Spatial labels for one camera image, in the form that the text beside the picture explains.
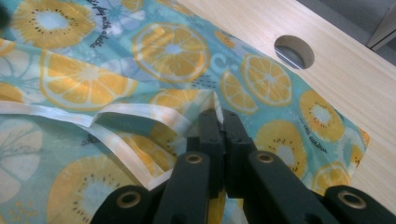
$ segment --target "light wood surface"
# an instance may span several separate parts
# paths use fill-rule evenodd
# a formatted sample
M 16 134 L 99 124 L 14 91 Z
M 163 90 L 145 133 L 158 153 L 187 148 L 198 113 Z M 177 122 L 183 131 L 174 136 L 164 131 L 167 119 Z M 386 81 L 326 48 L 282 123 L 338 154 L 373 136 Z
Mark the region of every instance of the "light wood surface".
M 295 70 L 335 108 L 371 135 L 352 186 L 396 214 L 396 67 L 295 0 L 179 0 L 197 15 L 276 57 L 274 43 L 295 35 L 315 53 Z

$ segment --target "bolt hole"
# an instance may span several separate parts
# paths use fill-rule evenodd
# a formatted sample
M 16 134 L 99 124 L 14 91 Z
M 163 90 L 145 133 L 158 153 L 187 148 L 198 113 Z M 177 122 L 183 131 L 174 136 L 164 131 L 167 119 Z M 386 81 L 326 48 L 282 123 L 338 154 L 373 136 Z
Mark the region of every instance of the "bolt hole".
M 259 155 L 257 156 L 257 159 L 258 159 L 260 162 L 264 162 L 264 163 L 270 163 L 270 162 L 273 162 L 273 161 L 274 161 L 274 158 L 273 158 L 272 156 L 270 156 L 270 155 L 268 155 L 268 154 L 265 154 L 265 153 L 259 154 Z
M 320 217 L 313 214 L 305 214 L 305 222 L 308 224 L 322 224 Z
M 142 197 L 136 191 L 128 191 L 119 196 L 117 205 L 121 208 L 134 207 L 140 203 Z
M 202 158 L 201 156 L 198 156 L 198 155 L 195 155 L 195 154 L 190 155 L 190 156 L 188 156 L 188 157 L 186 158 L 187 162 L 193 163 L 193 164 L 195 164 L 195 163 L 200 163 L 200 162 L 202 161 L 202 159 L 203 159 L 203 158 Z
M 314 64 L 314 51 L 301 38 L 282 35 L 275 42 L 277 57 L 292 68 L 306 69 Z
M 338 199 L 349 207 L 356 209 L 363 209 L 367 206 L 367 203 L 361 197 L 347 190 L 340 191 Z
M 171 219 L 172 224 L 187 224 L 187 218 L 183 214 L 175 214 Z

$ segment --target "fabric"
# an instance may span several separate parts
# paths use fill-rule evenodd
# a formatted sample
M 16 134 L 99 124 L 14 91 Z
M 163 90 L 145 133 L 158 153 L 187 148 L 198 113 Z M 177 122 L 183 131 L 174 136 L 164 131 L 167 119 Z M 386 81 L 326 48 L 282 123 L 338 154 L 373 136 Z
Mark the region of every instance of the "fabric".
M 348 184 L 367 148 L 287 67 L 176 1 L 0 4 L 0 223 L 89 223 L 113 190 L 155 188 L 209 108 L 236 112 L 320 194 Z M 224 197 L 210 223 L 246 222 Z

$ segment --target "lemon slice print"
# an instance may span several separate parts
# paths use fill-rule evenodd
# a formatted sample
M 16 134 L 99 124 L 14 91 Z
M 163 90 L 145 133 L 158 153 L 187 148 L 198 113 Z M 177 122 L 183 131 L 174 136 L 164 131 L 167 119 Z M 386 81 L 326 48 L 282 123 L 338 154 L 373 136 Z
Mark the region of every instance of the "lemon slice print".
M 252 115 L 259 109 L 241 83 L 230 72 L 226 71 L 220 81 L 220 88 L 226 102 L 236 111 Z
M 122 0 L 122 5 L 131 10 L 131 12 L 138 11 L 142 5 L 143 0 Z
M 0 82 L 0 101 L 14 101 L 23 103 L 22 93 L 17 88 L 6 82 Z
M 40 90 L 55 105 L 97 110 L 129 96 L 137 82 L 94 65 L 45 53 L 40 62 Z
M 5 203 L 35 173 L 43 133 L 24 119 L 7 119 L 0 123 L 0 130 L 0 203 Z
M 171 107 L 180 114 L 184 114 L 197 94 L 197 90 L 165 90 L 155 94 L 149 103 Z
M 315 91 L 306 91 L 300 96 L 300 109 L 308 127 L 322 140 L 334 142 L 344 133 L 339 116 Z
M 224 34 L 222 31 L 215 31 L 215 36 L 218 40 L 229 49 L 233 49 L 235 47 L 235 43 L 231 40 L 231 38 Z
M 291 103 L 290 77 L 277 63 L 248 54 L 242 62 L 241 72 L 248 88 L 263 103 L 272 106 Z
M 15 48 L 15 42 L 0 39 L 0 57 L 10 53 Z
M 349 181 L 350 176 L 344 165 L 339 161 L 335 161 L 318 169 L 312 182 L 312 190 L 324 195 L 328 187 L 349 185 Z
M 185 6 L 181 5 L 177 0 L 157 0 L 157 2 L 166 5 L 167 7 L 172 8 L 173 10 L 176 10 L 180 13 L 183 13 L 184 15 L 187 16 L 193 16 L 194 13 L 191 12 L 188 8 Z
M 91 223 L 106 197 L 115 189 L 138 182 L 114 156 L 74 161 L 58 174 L 49 191 L 48 223 Z
M 133 134 L 131 138 L 137 147 L 147 153 L 165 172 L 174 167 L 176 157 L 157 146 L 147 137 Z
M 297 128 L 286 120 L 270 121 L 259 129 L 255 140 L 258 150 L 275 153 L 301 178 L 306 169 L 306 153 Z
M 58 49 L 81 41 L 94 28 L 91 12 L 79 4 L 52 0 L 22 1 L 11 27 L 25 42 L 43 49 Z
M 192 81 L 207 68 L 209 50 L 191 28 L 173 23 L 154 23 L 133 40 L 137 64 L 163 82 Z

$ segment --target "black object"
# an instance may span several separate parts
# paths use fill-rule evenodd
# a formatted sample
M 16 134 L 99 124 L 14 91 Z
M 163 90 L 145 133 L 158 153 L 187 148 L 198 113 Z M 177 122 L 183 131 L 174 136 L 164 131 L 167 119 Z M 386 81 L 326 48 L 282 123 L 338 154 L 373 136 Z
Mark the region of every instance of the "black object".
M 277 155 L 257 150 L 235 113 L 223 110 L 223 116 L 220 124 L 215 111 L 203 112 L 200 135 L 188 139 L 170 179 L 152 191 L 117 189 L 92 223 L 206 223 L 209 198 L 222 189 L 244 199 L 249 223 L 396 223 L 390 211 L 352 187 L 329 188 L 324 197 L 311 192 Z
M 11 17 L 8 15 L 7 9 L 0 5 L 0 29 L 5 28 L 10 21 Z

